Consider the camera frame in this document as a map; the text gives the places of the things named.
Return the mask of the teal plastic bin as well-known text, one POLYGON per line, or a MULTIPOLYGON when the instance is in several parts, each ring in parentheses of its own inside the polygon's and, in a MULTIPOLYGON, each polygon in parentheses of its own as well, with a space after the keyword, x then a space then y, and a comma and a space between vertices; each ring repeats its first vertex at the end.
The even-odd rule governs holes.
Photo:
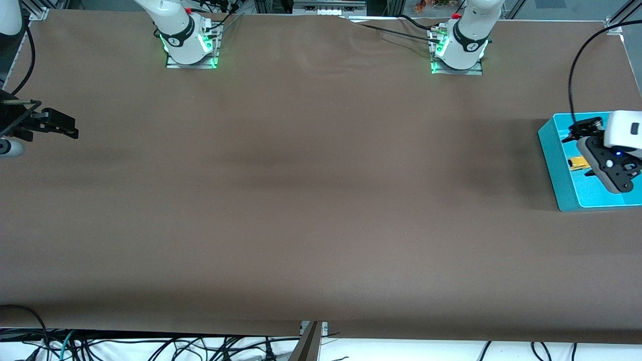
POLYGON ((570 133, 572 117, 557 113, 537 132, 559 210, 606 211, 642 207, 642 179, 633 181, 632 192, 612 194, 596 176, 584 170, 572 170, 568 161, 579 157, 575 141, 562 142, 570 133))

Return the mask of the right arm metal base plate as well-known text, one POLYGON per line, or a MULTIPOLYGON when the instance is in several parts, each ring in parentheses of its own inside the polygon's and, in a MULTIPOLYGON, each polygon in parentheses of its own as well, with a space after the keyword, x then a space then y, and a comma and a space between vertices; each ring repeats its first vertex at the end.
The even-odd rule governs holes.
POLYGON ((167 68, 216 69, 222 45, 223 26, 213 30, 204 28, 187 41, 187 45, 173 53, 164 44, 167 53, 167 68))

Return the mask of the orange background object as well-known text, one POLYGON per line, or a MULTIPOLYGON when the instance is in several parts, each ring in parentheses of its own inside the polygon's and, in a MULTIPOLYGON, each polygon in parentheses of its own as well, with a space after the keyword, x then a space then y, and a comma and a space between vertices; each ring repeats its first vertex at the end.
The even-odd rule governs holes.
POLYGON ((416 14, 422 14, 429 10, 448 10, 455 12, 463 0, 417 0, 414 5, 416 14))

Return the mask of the white power strip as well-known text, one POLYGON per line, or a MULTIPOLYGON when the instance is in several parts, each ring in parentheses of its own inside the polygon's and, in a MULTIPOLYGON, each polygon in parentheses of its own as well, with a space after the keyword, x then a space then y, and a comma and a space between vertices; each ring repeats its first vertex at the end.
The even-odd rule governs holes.
POLYGON ((292 14, 366 16, 366 0, 293 0, 292 14))

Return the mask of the aluminium table leg beam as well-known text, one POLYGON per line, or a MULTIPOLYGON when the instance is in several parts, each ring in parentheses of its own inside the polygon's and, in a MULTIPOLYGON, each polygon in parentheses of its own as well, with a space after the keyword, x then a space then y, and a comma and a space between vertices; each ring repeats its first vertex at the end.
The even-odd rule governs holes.
POLYGON ((323 321, 310 321, 287 361, 318 361, 319 347, 324 335, 323 321))

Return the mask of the brown table cover sheet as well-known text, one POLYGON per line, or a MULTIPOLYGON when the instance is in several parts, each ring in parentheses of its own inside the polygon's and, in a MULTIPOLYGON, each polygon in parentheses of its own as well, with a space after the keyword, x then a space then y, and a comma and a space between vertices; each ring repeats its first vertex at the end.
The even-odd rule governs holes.
POLYGON ((499 22, 481 76, 342 18, 241 16, 168 69, 142 12, 33 23, 0 304, 48 327, 642 343, 642 209, 557 209, 537 132, 600 21, 499 22))

